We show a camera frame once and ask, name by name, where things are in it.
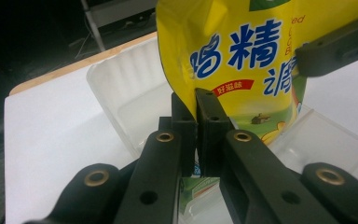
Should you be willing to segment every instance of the white table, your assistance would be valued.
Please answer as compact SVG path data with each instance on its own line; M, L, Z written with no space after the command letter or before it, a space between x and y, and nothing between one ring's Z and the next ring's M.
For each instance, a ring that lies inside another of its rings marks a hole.
M7 97L7 224L47 216L85 166L108 163L120 169L133 160L86 80L91 64L119 50L112 52L64 76L65 69L59 77L47 76L47 82L35 81L42 84L31 89L17 88ZM358 135L358 62L310 79L305 104Z

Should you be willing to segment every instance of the yellow pouch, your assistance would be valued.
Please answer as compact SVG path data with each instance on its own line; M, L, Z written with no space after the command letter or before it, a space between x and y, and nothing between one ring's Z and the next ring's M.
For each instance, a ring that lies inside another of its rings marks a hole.
M356 19L358 0L159 0L158 46L194 118L194 90L213 91L241 129L269 144L303 101L295 49Z

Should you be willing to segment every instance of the green label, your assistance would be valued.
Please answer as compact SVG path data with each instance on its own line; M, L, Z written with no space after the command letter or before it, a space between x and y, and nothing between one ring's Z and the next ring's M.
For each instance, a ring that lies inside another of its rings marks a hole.
M219 183L218 177L192 178L184 177L181 179L181 193L179 197L179 211L183 214L186 206L191 200L200 196L204 191Z
M251 0L249 11L258 11L258 10L269 9L272 7L278 7L289 1L290 0Z

